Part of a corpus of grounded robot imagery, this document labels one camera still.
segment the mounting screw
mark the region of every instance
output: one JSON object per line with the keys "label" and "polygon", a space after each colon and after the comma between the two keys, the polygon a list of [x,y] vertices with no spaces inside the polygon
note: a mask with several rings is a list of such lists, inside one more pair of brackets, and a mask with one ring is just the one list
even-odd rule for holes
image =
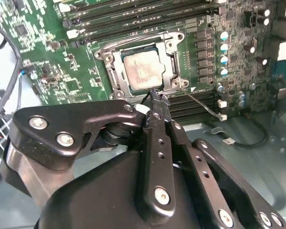
{"label": "mounting screw", "polygon": [[181,126],[178,123],[175,123],[174,125],[178,130],[181,130]]}
{"label": "mounting screw", "polygon": [[29,124],[31,127],[37,130],[42,130],[48,126],[48,123],[43,118],[35,117],[29,120]]}
{"label": "mounting screw", "polygon": [[280,227],[283,226],[282,222],[280,221],[280,219],[275,214],[271,213],[271,217]]}
{"label": "mounting screw", "polygon": [[129,104],[125,104],[125,105],[124,105],[124,108],[125,108],[127,111],[129,111],[129,112],[133,112],[133,107],[130,106]]}
{"label": "mounting screw", "polygon": [[263,212],[260,212],[259,215],[260,215],[262,221],[263,221],[267,226],[270,227],[270,226],[271,226],[271,221],[270,221],[270,219],[267,217],[267,215],[266,215],[265,213],[263,213]]}
{"label": "mounting screw", "polygon": [[156,200],[162,205],[167,205],[170,202],[170,196],[161,187],[158,187],[154,190],[154,196],[156,197]]}
{"label": "mounting screw", "polygon": [[225,210],[219,210],[219,217],[227,227],[233,227],[233,220]]}
{"label": "mounting screw", "polygon": [[74,139],[69,134],[59,134],[56,138],[57,142],[62,146],[71,146],[74,143]]}
{"label": "mounting screw", "polygon": [[159,119],[159,120],[161,119],[161,116],[158,113],[154,112],[153,115],[156,119]]}

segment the black wire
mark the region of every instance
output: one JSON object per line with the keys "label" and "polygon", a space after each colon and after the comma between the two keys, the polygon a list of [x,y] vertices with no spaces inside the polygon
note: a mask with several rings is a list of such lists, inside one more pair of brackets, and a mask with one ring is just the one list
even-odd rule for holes
{"label": "black wire", "polygon": [[7,43],[6,39],[3,39],[3,41],[0,44],[0,50],[4,48],[6,43]]}
{"label": "black wire", "polygon": [[3,97],[0,100],[0,112],[3,110],[4,105],[6,104],[6,102],[8,101],[8,99],[10,98],[11,93],[13,92],[13,89],[15,87],[15,84],[18,80],[18,74],[20,71],[20,67],[21,67],[21,55],[20,52],[18,50],[18,48],[16,47],[16,45],[14,44],[14,42],[12,41],[12,39],[3,31],[3,29],[0,27],[0,33],[2,34],[2,36],[4,37],[4,39],[6,40],[6,42],[11,46],[12,50],[15,53],[15,57],[16,57],[16,64],[15,64],[15,68],[14,71],[12,73],[12,76],[10,78],[10,82],[8,83],[8,86],[5,90],[5,93],[3,95]]}
{"label": "black wire", "polygon": [[[256,143],[253,143],[253,144],[244,144],[244,143],[240,143],[240,142],[234,142],[233,145],[234,146],[237,146],[237,147],[240,147],[240,148],[245,148],[245,149],[254,149],[254,148],[257,148],[257,147],[260,147],[260,146],[263,146],[269,139],[269,134],[266,130],[266,128],[260,124],[257,120],[255,120],[253,117],[251,116],[246,116],[247,119],[251,120],[252,123],[258,128],[260,129],[262,132],[263,132],[263,138],[256,142]],[[207,123],[208,126],[212,127],[212,128],[215,128],[217,127],[216,125],[212,124],[212,123]],[[230,138],[230,136],[226,133],[217,133],[216,135],[218,136],[221,136],[223,139],[228,139]]]}

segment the ram slot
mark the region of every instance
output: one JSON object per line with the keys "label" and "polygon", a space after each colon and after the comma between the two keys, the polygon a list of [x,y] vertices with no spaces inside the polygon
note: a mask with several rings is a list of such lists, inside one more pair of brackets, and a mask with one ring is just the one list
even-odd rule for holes
{"label": "ram slot", "polygon": [[65,19],[63,21],[64,26],[67,24],[71,28],[87,28],[89,30],[101,28],[103,26],[112,25],[112,21],[115,24],[126,22],[127,20],[135,20],[141,17],[152,16],[153,14],[165,13],[170,10],[186,10],[189,7],[204,6],[205,3],[193,3],[185,2],[175,4],[171,1],[158,1],[157,3],[148,4],[143,7],[139,7],[133,10],[126,10],[122,12],[115,12],[113,14],[106,14],[106,17],[96,17],[95,15],[84,15],[82,17]]}
{"label": "ram slot", "polygon": [[85,31],[85,37],[77,38],[75,41],[71,43],[73,47],[79,47],[80,45],[85,45],[89,42],[95,42],[104,38],[117,36],[120,34],[130,33],[133,31],[144,30],[147,28],[152,28],[153,26],[161,26],[169,22],[178,21],[178,20],[186,20],[191,19],[193,17],[205,16],[205,15],[213,15],[214,13],[218,13],[217,7],[207,7],[203,9],[187,9],[190,12],[182,12],[179,11],[178,13],[174,12],[171,14],[161,14],[161,15],[154,15],[152,17],[145,17],[139,19],[139,21],[133,21],[131,25],[126,24],[122,28],[112,28],[112,27],[105,27],[101,31]]}

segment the wire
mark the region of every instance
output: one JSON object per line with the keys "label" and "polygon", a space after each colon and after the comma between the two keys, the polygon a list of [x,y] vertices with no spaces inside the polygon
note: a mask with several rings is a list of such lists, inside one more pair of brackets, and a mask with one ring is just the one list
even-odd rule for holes
{"label": "wire", "polygon": [[6,43],[7,43],[6,39],[3,39],[3,41],[0,44],[0,50],[4,48]]}
{"label": "wire", "polygon": [[18,80],[18,74],[20,71],[20,67],[21,67],[21,55],[20,52],[18,50],[18,48],[16,47],[16,45],[14,44],[14,42],[12,41],[12,39],[3,31],[3,29],[0,27],[0,33],[2,34],[2,36],[4,37],[4,39],[6,40],[6,42],[11,46],[12,50],[15,53],[15,57],[16,57],[16,64],[15,64],[15,68],[14,71],[12,73],[12,76],[10,78],[10,82],[8,83],[8,86],[5,90],[5,93],[3,95],[3,97],[0,100],[0,112],[3,110],[4,105],[6,104],[6,102],[8,101],[8,99],[10,98],[11,93],[13,92],[13,89],[15,87],[15,84]]}
{"label": "wire", "polygon": [[[262,132],[263,132],[263,138],[256,142],[256,143],[253,143],[253,144],[244,144],[244,143],[240,143],[240,142],[234,142],[232,145],[234,146],[237,146],[237,147],[240,147],[240,148],[245,148],[245,149],[254,149],[254,148],[257,148],[257,147],[260,147],[262,145],[264,145],[268,139],[269,139],[269,134],[266,130],[266,128],[260,124],[257,120],[255,120],[253,117],[249,116],[248,114],[245,114],[244,115],[247,119],[251,120],[252,123],[258,128],[260,129]],[[207,125],[209,125],[210,127],[212,128],[215,128],[217,126],[215,126],[214,124],[212,123],[207,123]],[[216,135],[219,135],[221,136],[223,139],[228,139],[230,138],[230,136],[226,133],[223,133],[223,132],[220,132],[220,133],[217,133]]]}
{"label": "wire", "polygon": [[194,96],[192,96],[191,94],[189,94],[186,90],[181,89],[181,91],[183,91],[184,94],[186,94],[187,96],[189,96],[191,99],[193,99],[196,103],[200,104],[200,106],[202,106],[208,113],[210,113],[211,115],[213,115],[214,117],[218,118],[220,121],[223,121],[223,118],[216,114],[214,111],[212,111],[207,105],[205,105],[204,103],[200,102],[198,99],[196,99]]}

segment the screw hole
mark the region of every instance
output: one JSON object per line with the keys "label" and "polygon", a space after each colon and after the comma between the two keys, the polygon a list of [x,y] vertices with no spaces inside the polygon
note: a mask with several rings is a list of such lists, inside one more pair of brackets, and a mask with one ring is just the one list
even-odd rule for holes
{"label": "screw hole", "polygon": [[161,158],[161,159],[164,159],[164,158],[165,158],[164,154],[161,153],[161,152],[158,153],[158,157]]}
{"label": "screw hole", "polygon": [[207,172],[204,171],[203,174],[204,174],[204,176],[205,176],[206,178],[210,178],[210,176],[208,175]]}

